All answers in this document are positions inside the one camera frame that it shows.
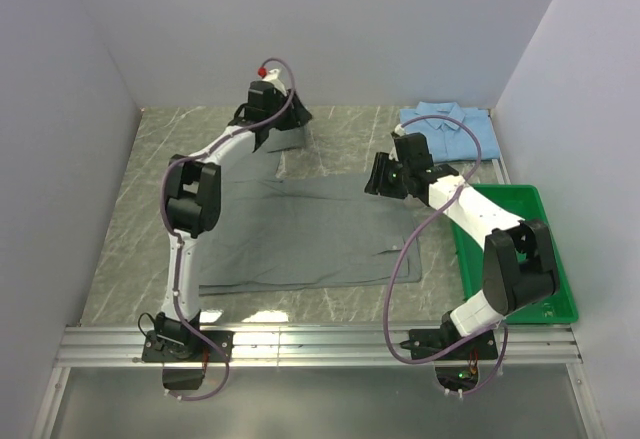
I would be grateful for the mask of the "grey long sleeve shirt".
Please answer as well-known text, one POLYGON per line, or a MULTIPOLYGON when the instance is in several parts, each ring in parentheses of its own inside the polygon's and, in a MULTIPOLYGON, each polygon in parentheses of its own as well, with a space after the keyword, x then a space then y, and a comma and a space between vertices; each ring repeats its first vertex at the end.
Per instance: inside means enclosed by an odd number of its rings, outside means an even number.
POLYGON ((276 175, 305 132, 274 131, 222 182, 215 228, 199 240, 203 295, 383 284, 416 221, 396 199, 365 194, 362 174, 276 175))

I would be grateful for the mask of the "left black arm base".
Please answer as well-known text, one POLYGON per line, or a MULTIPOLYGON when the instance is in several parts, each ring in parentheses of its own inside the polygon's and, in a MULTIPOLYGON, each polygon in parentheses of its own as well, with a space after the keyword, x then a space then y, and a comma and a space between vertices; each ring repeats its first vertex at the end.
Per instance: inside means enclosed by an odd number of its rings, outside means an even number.
POLYGON ((198 337, 184 346, 156 336, 150 331, 141 354, 144 364, 162 366, 162 384, 169 391, 198 390, 210 364, 222 364, 222 355, 198 337))

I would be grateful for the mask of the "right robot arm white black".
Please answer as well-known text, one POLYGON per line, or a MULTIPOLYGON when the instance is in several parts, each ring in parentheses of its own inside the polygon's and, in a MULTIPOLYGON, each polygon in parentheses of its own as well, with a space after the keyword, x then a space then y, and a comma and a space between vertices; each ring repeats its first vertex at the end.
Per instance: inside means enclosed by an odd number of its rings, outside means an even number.
POLYGON ((480 290, 445 314, 440 328, 442 350, 460 359, 474 349, 476 333, 557 292, 551 232, 539 219, 501 208, 451 166, 435 164, 424 135, 394 132, 392 138, 393 151, 375 156, 365 192, 420 200, 452 220, 483 253, 480 290))

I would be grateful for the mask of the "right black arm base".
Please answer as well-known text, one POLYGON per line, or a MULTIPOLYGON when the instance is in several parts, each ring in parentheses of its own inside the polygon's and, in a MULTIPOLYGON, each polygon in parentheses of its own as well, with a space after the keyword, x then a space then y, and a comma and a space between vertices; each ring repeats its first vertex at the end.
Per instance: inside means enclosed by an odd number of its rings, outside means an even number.
POLYGON ((409 352, 413 361, 437 355, 435 366, 438 385, 445 394, 456 394, 463 398, 479 391, 498 375, 507 349, 508 339, 498 346, 493 329, 475 333, 456 347, 453 337, 436 329, 411 329, 408 339, 400 343, 409 352))

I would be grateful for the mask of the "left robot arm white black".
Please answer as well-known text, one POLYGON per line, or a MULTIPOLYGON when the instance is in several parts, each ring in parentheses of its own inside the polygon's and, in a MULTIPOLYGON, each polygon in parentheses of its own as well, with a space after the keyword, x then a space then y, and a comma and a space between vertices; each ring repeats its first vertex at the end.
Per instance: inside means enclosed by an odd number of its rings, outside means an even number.
POLYGON ((222 179, 256 152, 270 132, 300 128, 311 120, 293 86, 278 68, 262 66, 223 133, 187 156, 172 157, 162 179, 160 213, 169 237, 170 258, 165 298, 145 334, 145 350, 189 361, 211 350, 200 332, 198 243, 216 226, 222 209, 222 179))

